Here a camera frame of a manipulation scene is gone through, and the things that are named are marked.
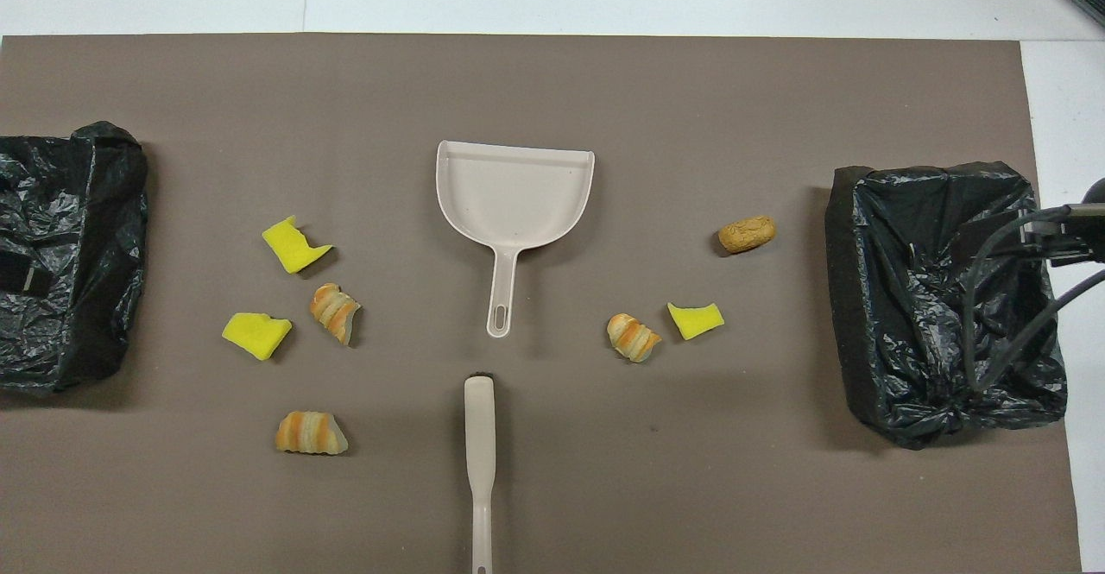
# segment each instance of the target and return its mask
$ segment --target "trash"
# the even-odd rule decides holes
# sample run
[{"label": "trash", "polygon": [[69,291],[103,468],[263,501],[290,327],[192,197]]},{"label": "trash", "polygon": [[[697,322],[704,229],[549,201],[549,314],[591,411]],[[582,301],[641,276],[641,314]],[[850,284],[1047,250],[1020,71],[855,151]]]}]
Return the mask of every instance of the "trash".
[{"label": "trash", "polygon": [[688,309],[680,309],[669,302],[667,312],[672,314],[672,321],[680,328],[680,335],[683,336],[683,341],[691,341],[704,332],[712,331],[725,324],[722,311],[713,302],[706,306]]},{"label": "trash", "polygon": [[107,122],[0,137],[0,251],[40,283],[0,285],[0,388],[45,396],[119,369],[145,279],[146,171]]},{"label": "trash", "polygon": [[259,361],[267,361],[287,333],[291,320],[275,320],[267,313],[234,313],[222,328],[222,337]]},{"label": "trash", "polygon": [[[971,220],[1035,209],[1002,163],[836,170],[825,211],[829,293],[848,405],[894,443],[922,449],[964,427],[1020,429],[1063,417],[1066,374],[1054,317],[1018,365],[975,393],[964,371],[967,265],[951,242]],[[976,363],[986,371],[1051,300],[1039,260],[987,260],[978,283]]]},{"label": "trash", "polygon": [[633,363],[646,361],[652,355],[653,346],[663,341],[652,328],[624,313],[610,317],[607,335],[610,336],[610,345]]},{"label": "trash", "polygon": [[319,257],[329,252],[333,244],[311,247],[307,238],[295,228],[295,216],[276,222],[261,232],[269,248],[273,249],[281,265],[288,274],[294,274],[307,265],[315,263]]},{"label": "trash", "polygon": [[311,300],[311,315],[346,346],[352,336],[352,316],[359,310],[360,304],[336,283],[318,288]]},{"label": "trash", "polygon": [[722,227],[717,241],[730,254],[737,254],[774,240],[775,232],[775,220],[770,216],[753,216]]},{"label": "trash", "polygon": [[293,453],[337,456],[349,449],[349,441],[329,413],[292,411],[276,428],[276,448]]}]

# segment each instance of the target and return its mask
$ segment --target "brush handle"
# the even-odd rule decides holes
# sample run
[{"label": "brush handle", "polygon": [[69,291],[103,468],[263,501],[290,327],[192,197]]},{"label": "brush handle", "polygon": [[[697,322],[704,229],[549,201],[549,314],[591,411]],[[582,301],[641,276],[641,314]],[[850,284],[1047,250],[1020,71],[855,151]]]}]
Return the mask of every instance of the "brush handle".
[{"label": "brush handle", "polygon": [[472,488],[472,573],[491,574],[491,491],[495,484],[495,385],[464,382],[464,452]]},{"label": "brush handle", "polygon": [[511,333],[511,302],[514,300],[514,270],[518,250],[495,250],[495,271],[491,275],[491,305],[487,307],[487,334],[495,338]]},{"label": "brush handle", "polygon": [[472,574],[491,574],[491,504],[472,507]]}]

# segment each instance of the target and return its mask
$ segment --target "dustpan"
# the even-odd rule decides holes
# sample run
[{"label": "dustpan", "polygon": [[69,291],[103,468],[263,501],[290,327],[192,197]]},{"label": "dustpan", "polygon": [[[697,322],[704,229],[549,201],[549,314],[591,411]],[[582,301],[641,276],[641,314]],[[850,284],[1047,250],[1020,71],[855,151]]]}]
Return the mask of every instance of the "dustpan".
[{"label": "dustpan", "polygon": [[594,154],[456,143],[438,145],[438,203],[453,228],[495,253],[487,334],[511,331],[518,253],[556,241],[583,216]]}]

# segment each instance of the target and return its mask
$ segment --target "dustpan handle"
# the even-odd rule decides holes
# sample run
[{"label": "dustpan handle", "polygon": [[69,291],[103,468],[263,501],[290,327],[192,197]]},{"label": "dustpan handle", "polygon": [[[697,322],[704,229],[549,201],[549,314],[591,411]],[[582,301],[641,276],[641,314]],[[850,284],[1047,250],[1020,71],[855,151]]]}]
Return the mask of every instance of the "dustpan handle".
[{"label": "dustpan handle", "polygon": [[491,305],[487,306],[487,334],[495,338],[505,337],[511,331],[514,268],[517,263],[517,250],[495,251],[495,271],[491,276]]}]

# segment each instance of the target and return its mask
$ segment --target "brown paper mat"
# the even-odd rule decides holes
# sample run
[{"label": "brown paper mat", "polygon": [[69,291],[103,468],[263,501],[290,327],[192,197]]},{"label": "brown paper mat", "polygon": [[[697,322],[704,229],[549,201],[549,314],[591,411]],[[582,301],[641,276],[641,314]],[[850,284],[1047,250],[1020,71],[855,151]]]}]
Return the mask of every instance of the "brown paper mat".
[{"label": "brown paper mat", "polygon": [[[124,371],[0,397],[11,572],[462,572],[461,387],[496,376],[501,572],[1078,568],[1061,425],[899,450],[844,405],[824,270],[834,167],[1003,160],[1034,179],[1015,43],[449,35],[4,39],[0,134],[108,119],[149,153],[147,292]],[[445,139],[591,149],[591,200],[524,253],[445,222]],[[260,233],[337,251],[299,276]],[[757,213],[779,237],[720,258]],[[335,281],[354,348],[306,311]],[[717,302],[682,342],[664,304]],[[260,363],[235,311],[295,328]],[[619,359],[629,312],[665,338]],[[281,453],[335,413],[338,458]]]}]

